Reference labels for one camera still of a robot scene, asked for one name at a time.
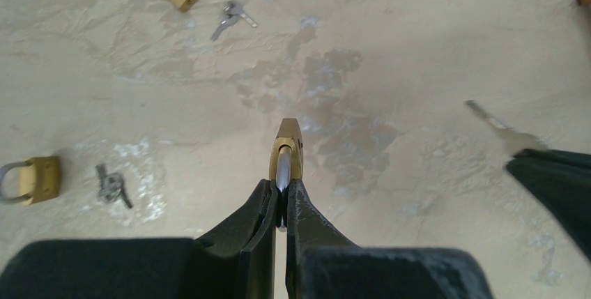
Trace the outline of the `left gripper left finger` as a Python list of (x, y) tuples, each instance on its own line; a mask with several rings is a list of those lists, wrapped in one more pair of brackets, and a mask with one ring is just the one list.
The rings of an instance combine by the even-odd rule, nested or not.
[(278, 191), (262, 180), (198, 238), (41, 240), (1, 274), (2, 298), (272, 298)]

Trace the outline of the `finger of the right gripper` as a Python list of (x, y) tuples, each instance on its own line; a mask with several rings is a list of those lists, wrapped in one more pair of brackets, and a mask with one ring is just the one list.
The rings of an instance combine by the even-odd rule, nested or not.
[(505, 170), (560, 223), (590, 258), (590, 155), (525, 149)]

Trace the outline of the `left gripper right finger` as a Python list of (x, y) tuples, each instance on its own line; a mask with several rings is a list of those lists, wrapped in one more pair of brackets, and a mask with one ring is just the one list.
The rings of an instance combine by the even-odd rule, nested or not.
[(290, 298), (492, 298), (467, 252), (445, 247), (360, 247), (312, 203), (300, 179), (285, 190)]

